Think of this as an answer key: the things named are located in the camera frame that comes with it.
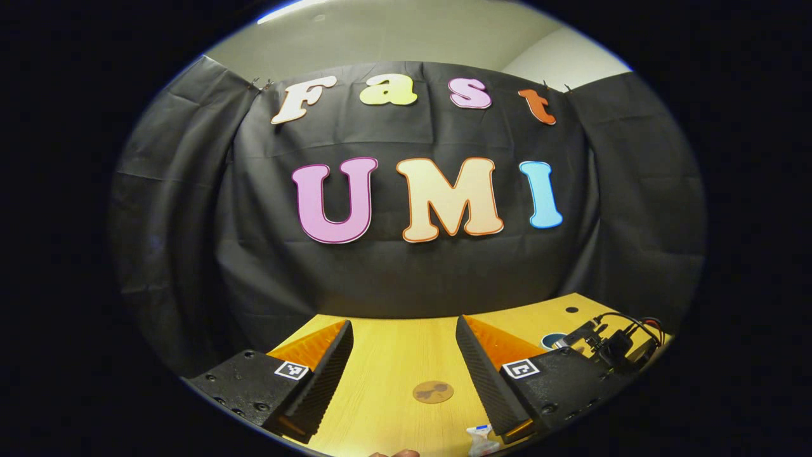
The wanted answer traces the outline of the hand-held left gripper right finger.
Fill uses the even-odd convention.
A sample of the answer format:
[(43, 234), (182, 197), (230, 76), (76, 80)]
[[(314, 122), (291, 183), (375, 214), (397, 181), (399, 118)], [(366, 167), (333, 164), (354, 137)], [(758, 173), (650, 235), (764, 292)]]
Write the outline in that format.
[(577, 421), (626, 387), (638, 373), (607, 373), (574, 349), (549, 350), (469, 315), (455, 338), (485, 414), (505, 444), (545, 437)]

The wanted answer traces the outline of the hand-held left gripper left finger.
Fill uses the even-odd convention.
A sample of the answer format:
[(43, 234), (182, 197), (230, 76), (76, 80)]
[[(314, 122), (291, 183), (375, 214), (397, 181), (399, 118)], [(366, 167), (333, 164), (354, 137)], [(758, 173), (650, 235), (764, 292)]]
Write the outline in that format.
[(317, 433), (353, 350), (342, 319), (269, 351), (242, 350), (183, 381), (269, 433), (308, 444)]

